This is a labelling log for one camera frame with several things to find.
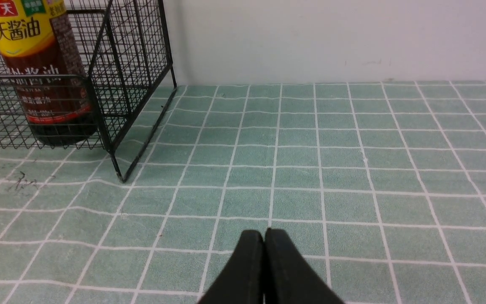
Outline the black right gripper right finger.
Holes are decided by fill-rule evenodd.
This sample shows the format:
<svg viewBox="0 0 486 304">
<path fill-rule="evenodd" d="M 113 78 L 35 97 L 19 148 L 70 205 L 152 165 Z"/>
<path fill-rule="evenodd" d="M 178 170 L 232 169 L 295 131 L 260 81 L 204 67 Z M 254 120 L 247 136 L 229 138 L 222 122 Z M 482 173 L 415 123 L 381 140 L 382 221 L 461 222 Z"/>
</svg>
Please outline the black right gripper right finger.
<svg viewBox="0 0 486 304">
<path fill-rule="evenodd" d="M 322 281 L 282 229 L 265 234 L 266 304 L 343 304 L 344 301 Z"/>
</svg>

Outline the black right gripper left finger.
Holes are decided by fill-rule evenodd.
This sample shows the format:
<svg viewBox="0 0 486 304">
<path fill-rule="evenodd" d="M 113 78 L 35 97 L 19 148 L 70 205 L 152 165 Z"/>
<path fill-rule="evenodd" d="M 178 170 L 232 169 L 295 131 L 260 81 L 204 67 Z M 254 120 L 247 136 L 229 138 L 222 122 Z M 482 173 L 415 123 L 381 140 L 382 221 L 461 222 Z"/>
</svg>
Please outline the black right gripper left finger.
<svg viewBox="0 0 486 304">
<path fill-rule="evenodd" d="M 264 300 L 264 241 L 255 230 L 244 230 L 227 264 L 199 304 L 261 304 Z"/>
</svg>

